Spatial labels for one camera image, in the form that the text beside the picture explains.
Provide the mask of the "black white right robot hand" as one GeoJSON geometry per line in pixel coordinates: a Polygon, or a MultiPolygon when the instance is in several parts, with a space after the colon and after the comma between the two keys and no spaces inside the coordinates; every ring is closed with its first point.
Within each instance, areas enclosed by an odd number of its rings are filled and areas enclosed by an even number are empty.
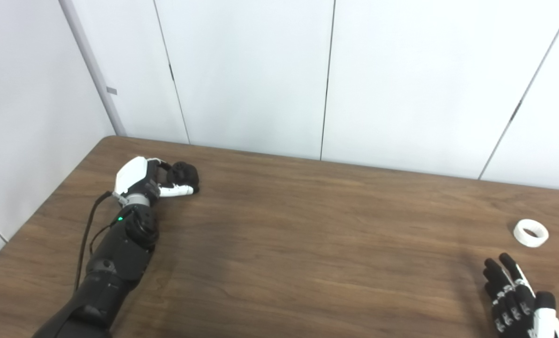
{"type": "Polygon", "coordinates": [[[491,300],[492,323],[499,338],[559,338],[554,293],[535,291],[508,253],[484,261],[484,289],[491,300]]]}

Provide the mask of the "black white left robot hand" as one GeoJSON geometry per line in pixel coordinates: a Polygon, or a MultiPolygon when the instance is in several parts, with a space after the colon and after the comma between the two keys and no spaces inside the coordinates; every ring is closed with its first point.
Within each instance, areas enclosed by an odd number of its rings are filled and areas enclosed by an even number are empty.
{"type": "Polygon", "coordinates": [[[122,207],[153,206],[161,198],[193,195],[199,190],[199,174],[195,166],[138,156],[118,171],[112,195],[122,207]]]}

